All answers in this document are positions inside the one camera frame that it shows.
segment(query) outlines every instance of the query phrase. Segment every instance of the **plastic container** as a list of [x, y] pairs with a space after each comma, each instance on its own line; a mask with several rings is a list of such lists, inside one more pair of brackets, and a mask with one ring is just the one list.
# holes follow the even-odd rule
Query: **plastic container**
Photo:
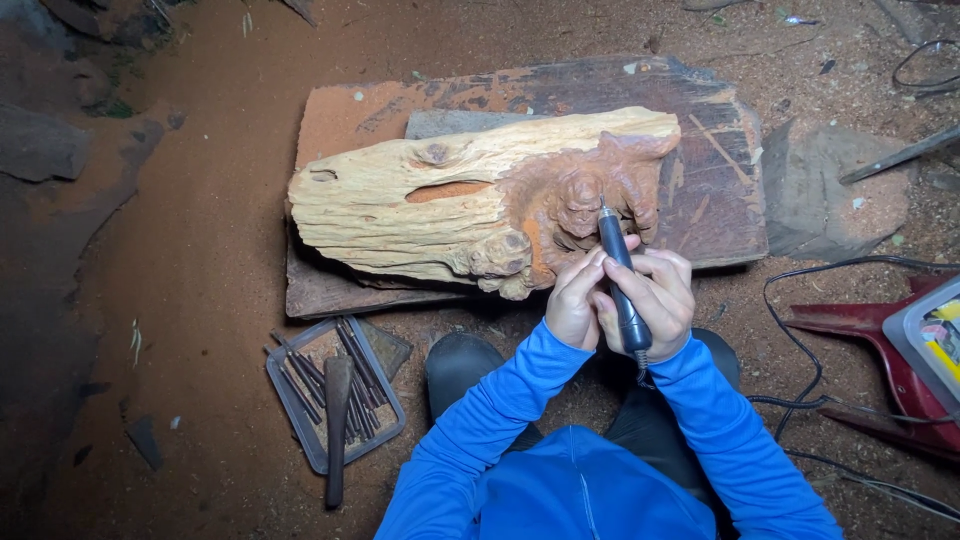
[[[360, 324], [350, 315], [345, 315], [344, 319], [350, 324], [354, 335], [357, 336], [357, 341], [360, 342], [360, 349], [363, 351], [363, 354], [370, 359], [371, 369], [373, 369], [373, 373], [380, 381], [380, 386], [387, 395], [387, 401], [394, 409], [394, 414], [396, 414], [395, 424], [387, 426], [375, 434], [372, 439], [352, 448], [347, 448], [347, 453], [344, 455], [344, 463], [346, 464], [395, 437], [403, 430], [403, 427], [407, 423], [407, 417], [403, 413], [403, 408], [400, 407], [400, 402], [397, 400], [396, 393], [394, 393], [394, 389], [387, 380], [387, 376], [383, 373], [383, 368], [380, 367], [380, 361], [373, 353], [370, 342], [367, 340], [367, 335], [364, 334], [363, 329], [360, 328]], [[336, 318], [324, 319], [321, 323], [309, 328], [297, 337], [289, 339], [290, 346], [299, 350], [325, 333], [336, 331], [336, 328]], [[326, 450], [320, 441], [320, 437], [317, 436], [317, 433], [314, 431], [313, 422], [310, 421], [310, 417], [307, 416], [303, 410], [303, 406], [300, 404], [300, 399], [297, 397], [295, 390], [279, 372], [279, 367], [283, 365], [285, 358], [286, 351], [283, 347], [277, 347], [271, 350], [270, 355], [267, 356], [267, 373], [270, 375], [270, 380], [274, 382], [276, 393], [279, 394], [280, 401], [283, 402], [283, 408], [287, 410], [287, 416], [294, 425], [297, 438], [303, 446], [303, 452], [306, 454], [310, 466], [313, 467], [313, 470], [317, 473], [325, 475]], [[320, 429], [326, 430], [326, 414], [323, 409], [320, 409], [320, 412], [321, 417], [324, 418], [324, 424], [320, 425]]]
[[948, 414], [960, 410], [960, 366], [937, 356], [921, 334], [927, 315], [960, 296], [960, 276], [940, 285], [883, 321], [883, 333]]

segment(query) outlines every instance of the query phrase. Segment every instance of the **person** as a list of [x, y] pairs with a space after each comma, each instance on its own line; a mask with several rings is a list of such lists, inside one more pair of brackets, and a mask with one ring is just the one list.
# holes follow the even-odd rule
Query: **person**
[[[842, 538], [737, 392], [731, 348], [691, 332], [690, 263], [647, 250], [633, 265], [599, 247], [571, 264], [507, 361], [465, 333], [431, 348], [435, 425], [400, 468], [375, 538]], [[601, 333], [624, 353], [605, 276], [650, 327], [657, 389], [634, 383], [604, 436], [578, 426], [543, 436], [533, 422]]]

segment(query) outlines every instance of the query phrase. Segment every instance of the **wood carving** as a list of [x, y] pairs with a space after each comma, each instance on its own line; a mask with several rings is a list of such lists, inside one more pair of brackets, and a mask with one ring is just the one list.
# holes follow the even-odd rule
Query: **wood carving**
[[653, 239], [660, 159], [679, 142], [674, 114], [572, 114], [344, 152], [309, 163], [288, 195], [324, 257], [522, 300], [597, 244], [601, 193], [624, 232]]

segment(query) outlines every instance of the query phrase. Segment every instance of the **sleeve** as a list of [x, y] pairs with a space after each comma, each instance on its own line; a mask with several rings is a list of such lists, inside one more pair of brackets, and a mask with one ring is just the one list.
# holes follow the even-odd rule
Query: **sleeve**
[[400, 467], [374, 538], [460, 538], [480, 475], [593, 354], [564, 344], [542, 321], [513, 358], [450, 406]]
[[650, 371], [745, 540], [843, 538], [823, 499], [716, 369], [703, 342], [691, 337]]

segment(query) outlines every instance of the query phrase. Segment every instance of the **rotary tool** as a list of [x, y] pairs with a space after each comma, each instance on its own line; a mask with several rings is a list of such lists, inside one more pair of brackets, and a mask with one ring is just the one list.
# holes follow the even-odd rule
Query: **rotary tool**
[[[607, 207], [603, 195], [600, 195], [600, 215], [597, 218], [597, 227], [600, 229], [600, 241], [603, 243], [603, 249], [607, 252], [607, 255], [621, 265], [633, 270], [634, 264], [630, 261], [630, 252], [627, 251], [627, 244], [624, 242], [623, 233], [620, 231], [620, 216]], [[623, 350], [634, 357], [636, 367], [639, 368], [636, 374], [636, 382], [644, 388], [653, 388], [653, 384], [646, 381], [647, 350], [653, 345], [653, 336], [650, 329], [643, 318], [640, 317], [640, 314], [636, 312], [636, 308], [630, 302], [630, 299], [623, 294], [616, 283], [612, 282], [610, 284], [610, 294], [616, 304], [620, 335], [623, 338]]]

